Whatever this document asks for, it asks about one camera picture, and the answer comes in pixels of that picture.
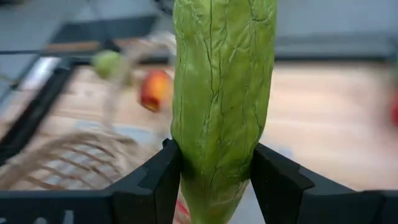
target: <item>wrinkled green skin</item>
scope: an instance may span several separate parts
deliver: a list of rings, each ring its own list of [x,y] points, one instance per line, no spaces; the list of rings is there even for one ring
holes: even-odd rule
[[[193,224],[224,224],[266,123],[276,0],[176,0],[172,137]]]

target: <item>woven basket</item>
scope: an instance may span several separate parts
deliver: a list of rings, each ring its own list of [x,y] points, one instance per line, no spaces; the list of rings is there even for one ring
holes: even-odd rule
[[[101,129],[75,131],[53,139],[33,150],[23,150],[0,168],[2,190],[82,190],[104,189],[145,163],[158,152],[168,127],[156,130],[152,145],[142,147],[135,140],[118,134],[112,117],[123,80],[131,67],[153,50],[167,47],[175,53],[173,35],[162,34],[135,42],[125,52],[109,82],[104,101]],[[159,119],[171,119],[170,108],[163,108]],[[174,223],[189,223],[181,193]]]

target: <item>blurred background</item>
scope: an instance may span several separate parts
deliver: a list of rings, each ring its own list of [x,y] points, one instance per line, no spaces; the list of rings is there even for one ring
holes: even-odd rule
[[[91,55],[107,39],[123,47],[150,32],[173,32],[169,0],[0,3],[3,133],[39,89],[20,84],[46,81],[55,58]],[[275,69],[261,142],[350,188],[397,189],[396,10],[395,0],[279,0]],[[100,103],[77,102],[94,97],[86,92],[97,94],[99,86],[76,80],[74,92],[41,127],[45,134],[39,142],[52,137],[52,130],[96,119]],[[129,118],[121,124],[155,125],[147,124],[138,106],[124,110]],[[261,223],[254,202],[249,188],[233,221]],[[242,215],[248,213],[252,220]]]

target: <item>apple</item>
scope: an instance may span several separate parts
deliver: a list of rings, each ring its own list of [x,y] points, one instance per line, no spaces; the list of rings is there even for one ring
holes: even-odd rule
[[[120,54],[112,50],[103,50],[93,57],[92,66],[97,75],[103,79],[108,80],[112,75],[114,69],[117,69],[120,63]],[[131,76],[127,76],[127,80],[123,83],[125,85],[131,84]]]

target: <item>green apple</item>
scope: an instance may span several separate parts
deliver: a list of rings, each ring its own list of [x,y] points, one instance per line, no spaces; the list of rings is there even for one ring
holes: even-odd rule
[[[114,69],[119,66],[120,54],[112,50],[97,53],[92,61],[95,72],[102,79],[108,79]]]

